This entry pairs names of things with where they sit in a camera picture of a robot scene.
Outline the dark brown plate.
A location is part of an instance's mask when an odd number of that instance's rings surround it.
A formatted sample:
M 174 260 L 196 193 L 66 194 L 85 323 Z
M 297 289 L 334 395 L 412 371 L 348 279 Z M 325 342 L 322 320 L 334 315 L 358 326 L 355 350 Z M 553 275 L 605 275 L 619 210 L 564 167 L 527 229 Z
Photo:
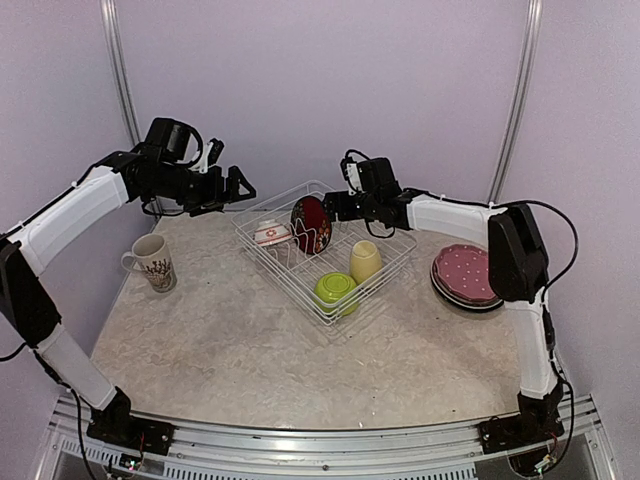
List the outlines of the dark brown plate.
M 332 224 L 323 202 L 317 197 L 307 195 L 295 203 L 290 226 L 298 248 L 303 253 L 317 255 L 329 246 Z

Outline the white floral mug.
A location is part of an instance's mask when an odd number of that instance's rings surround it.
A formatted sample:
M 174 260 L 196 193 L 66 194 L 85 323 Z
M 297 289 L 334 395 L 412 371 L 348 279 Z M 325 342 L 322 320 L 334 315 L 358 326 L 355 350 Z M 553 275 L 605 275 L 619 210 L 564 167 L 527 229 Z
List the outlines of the white floral mug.
M 157 293 L 168 293 L 176 287 L 170 249 L 161 235 L 147 234 L 137 239 L 121 256 L 121 265 L 129 273 L 142 275 Z

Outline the pink polka dot plate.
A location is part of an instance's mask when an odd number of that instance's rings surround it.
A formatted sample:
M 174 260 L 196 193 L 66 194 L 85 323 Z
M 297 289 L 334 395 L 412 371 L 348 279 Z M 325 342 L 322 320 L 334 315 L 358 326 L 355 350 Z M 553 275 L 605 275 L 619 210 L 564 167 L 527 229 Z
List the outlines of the pink polka dot plate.
M 489 255 L 480 247 L 453 244 L 436 255 L 435 278 L 448 292 L 471 303 L 498 300 L 489 282 Z

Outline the black striped rim plate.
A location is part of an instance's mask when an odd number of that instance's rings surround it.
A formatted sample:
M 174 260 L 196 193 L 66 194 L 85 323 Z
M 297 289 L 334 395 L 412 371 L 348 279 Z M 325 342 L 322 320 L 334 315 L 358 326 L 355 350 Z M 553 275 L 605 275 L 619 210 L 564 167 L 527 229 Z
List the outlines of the black striped rim plate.
M 438 266 L 433 262 L 430 280 L 440 299 L 459 310 L 484 314 L 504 305 L 484 277 L 477 273 L 465 273 L 457 265 Z

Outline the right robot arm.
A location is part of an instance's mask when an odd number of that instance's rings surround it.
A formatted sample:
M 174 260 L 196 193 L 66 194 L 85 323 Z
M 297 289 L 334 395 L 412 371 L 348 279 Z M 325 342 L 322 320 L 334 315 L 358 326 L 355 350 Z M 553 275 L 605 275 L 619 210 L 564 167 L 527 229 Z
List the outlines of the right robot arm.
M 531 444 L 559 424 L 563 388 L 546 302 L 549 258 L 528 202 L 484 205 L 406 188 L 389 197 L 330 192 L 323 204 L 332 220 L 379 221 L 388 228 L 437 232 L 483 246 L 489 285 L 515 318 L 520 391 L 512 436 Z

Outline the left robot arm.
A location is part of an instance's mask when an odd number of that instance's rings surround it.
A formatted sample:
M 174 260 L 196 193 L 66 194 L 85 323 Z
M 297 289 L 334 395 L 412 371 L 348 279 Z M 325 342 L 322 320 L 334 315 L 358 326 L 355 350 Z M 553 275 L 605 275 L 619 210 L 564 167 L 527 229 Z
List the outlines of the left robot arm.
M 157 197 L 177 203 L 190 216 L 216 213 L 231 203 L 253 199 L 255 187 L 232 166 L 200 169 L 181 163 L 163 147 L 116 151 L 32 217 L 1 238 L 1 312 L 48 374 L 86 402 L 92 422 L 115 442 L 133 443 L 140 424 L 131 401 L 103 374 L 66 329 L 55 293 L 74 243 L 104 217 L 136 201 Z

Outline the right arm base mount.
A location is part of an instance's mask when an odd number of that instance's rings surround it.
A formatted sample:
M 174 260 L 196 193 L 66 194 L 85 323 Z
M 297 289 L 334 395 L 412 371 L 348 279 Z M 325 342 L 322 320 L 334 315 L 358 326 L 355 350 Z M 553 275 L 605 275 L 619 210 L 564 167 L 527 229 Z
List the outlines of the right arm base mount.
M 478 425 L 484 454 L 527 447 L 559 438 L 565 433 L 559 416 L 540 424 L 532 414 L 491 417 Z

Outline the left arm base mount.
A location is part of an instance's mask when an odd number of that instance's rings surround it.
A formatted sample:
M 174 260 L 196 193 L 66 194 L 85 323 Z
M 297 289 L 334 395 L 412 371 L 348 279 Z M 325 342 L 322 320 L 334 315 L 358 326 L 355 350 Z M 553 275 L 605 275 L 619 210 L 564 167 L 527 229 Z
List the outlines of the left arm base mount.
M 167 456 L 175 426 L 163 421 L 130 416 L 126 421 L 109 423 L 107 420 L 92 420 L 87 435 L 106 444 Z

